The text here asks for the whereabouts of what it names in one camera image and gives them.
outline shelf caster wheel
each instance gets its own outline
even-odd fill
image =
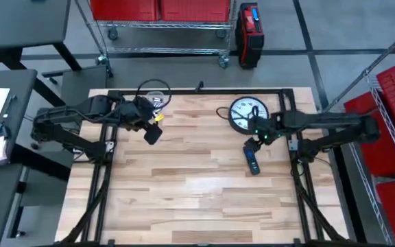
[[[106,73],[108,74],[108,78],[113,78],[114,73],[112,72],[112,68],[110,67],[109,58],[105,55],[101,55],[100,57],[95,59],[95,64],[98,65],[106,65]]]
[[[227,55],[222,55],[219,57],[219,66],[223,69],[228,68],[228,63],[230,62],[230,58]]]
[[[114,41],[118,39],[118,31],[116,27],[109,27],[107,32],[109,40]]]
[[[220,38],[220,39],[224,39],[226,38],[226,33],[227,30],[216,30],[216,37]]]

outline clock face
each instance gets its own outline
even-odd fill
[[[269,117],[265,104],[257,98],[241,97],[232,103],[229,112],[229,121],[237,132],[249,134],[247,119],[252,118],[253,106],[259,107],[259,117],[265,119]]]

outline gray desk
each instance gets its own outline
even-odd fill
[[[11,132],[6,148],[10,164],[8,164],[8,161],[0,163],[0,241],[3,237],[16,190],[22,192],[19,191],[18,185],[23,165],[60,179],[69,177],[69,168],[16,144],[16,138],[27,109],[36,75],[37,72],[33,70],[0,71],[0,88],[10,88],[8,97],[16,95],[16,100],[12,102],[10,108],[9,117],[5,120],[5,125]],[[8,101],[6,101],[3,109],[7,107]],[[13,231],[16,230],[16,220],[14,219],[14,222],[11,223]]]
[[[63,43],[70,0],[0,0],[0,62],[9,69],[26,69],[20,62],[24,47],[53,45],[73,71],[81,66]],[[40,80],[34,90],[54,106],[64,102]]]

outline table leg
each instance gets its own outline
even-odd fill
[[[81,66],[79,65],[77,60],[74,58],[73,54],[71,54],[71,52],[68,50],[67,46],[64,43],[54,44],[54,48],[56,48],[58,53],[63,57],[65,62],[67,62],[67,64],[73,71],[82,70]]]
[[[15,212],[13,219],[10,222],[7,238],[15,238],[18,235],[19,223],[21,223],[22,213],[24,212],[24,207],[19,205],[15,206]]]
[[[0,54],[0,61],[9,69],[27,69],[21,61],[10,55],[10,52]],[[65,102],[60,99],[47,85],[38,78],[34,82],[33,89],[44,97],[53,106],[64,106]]]
[[[17,144],[13,147],[11,161],[12,163],[21,163],[26,167],[38,170],[63,181],[68,181],[71,172],[71,169],[68,167]]]

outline yellow tag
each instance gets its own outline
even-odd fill
[[[161,121],[164,119],[164,114],[159,114],[157,117],[155,117],[155,121]]]

